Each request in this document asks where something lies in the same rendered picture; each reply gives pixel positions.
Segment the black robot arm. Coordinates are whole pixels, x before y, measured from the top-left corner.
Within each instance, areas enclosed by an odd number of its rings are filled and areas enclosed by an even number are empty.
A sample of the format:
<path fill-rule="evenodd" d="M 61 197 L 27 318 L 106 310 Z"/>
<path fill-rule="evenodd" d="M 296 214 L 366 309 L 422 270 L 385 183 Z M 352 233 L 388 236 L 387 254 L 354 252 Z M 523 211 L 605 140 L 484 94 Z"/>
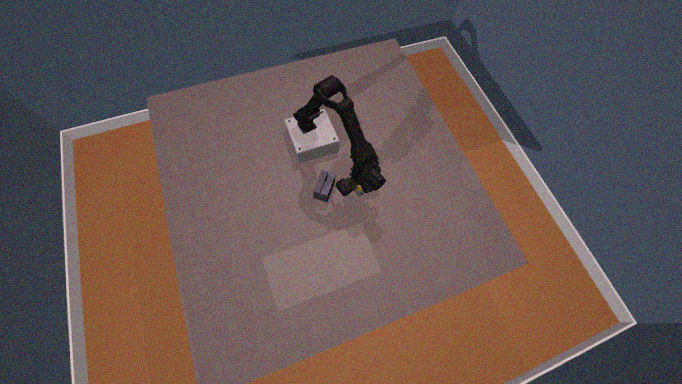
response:
<path fill-rule="evenodd" d="M 331 96 L 339 91 L 342 92 L 344 99 L 340 102 L 330 100 Z M 354 103 L 347 95 L 346 86 L 334 75 L 316 83 L 313 87 L 314 95 L 309 102 L 293 113 L 298 121 L 297 125 L 303 134 L 317 128 L 313 119 L 320 116 L 320 106 L 334 109 L 341 117 L 349 140 L 351 142 L 351 158 L 354 162 L 353 171 L 358 176 L 364 176 L 358 180 L 364 193 L 378 190 L 386 179 L 375 169 L 379 165 L 378 157 L 372 145 L 366 141 L 356 113 Z M 373 160 L 373 161 L 372 161 Z M 370 162 L 372 161 L 372 162 Z"/>

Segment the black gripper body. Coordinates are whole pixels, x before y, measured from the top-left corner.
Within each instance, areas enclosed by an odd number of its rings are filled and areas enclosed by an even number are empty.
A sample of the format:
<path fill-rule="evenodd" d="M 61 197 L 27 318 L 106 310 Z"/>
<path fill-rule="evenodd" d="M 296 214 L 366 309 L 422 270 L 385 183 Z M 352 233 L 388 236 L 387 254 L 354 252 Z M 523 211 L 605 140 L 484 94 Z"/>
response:
<path fill-rule="evenodd" d="M 350 168 L 352 172 L 350 172 L 351 177 L 348 179 L 349 181 L 346 181 L 344 178 L 336 182 L 336 188 L 340 191 L 340 193 L 343 196 L 347 196 L 352 192 L 352 189 L 356 187 L 356 184 L 358 183 L 358 180 L 361 180 L 364 176 L 358 176 L 354 173 L 353 167 Z M 375 168 L 379 173 L 381 172 L 381 168 L 377 165 Z"/>

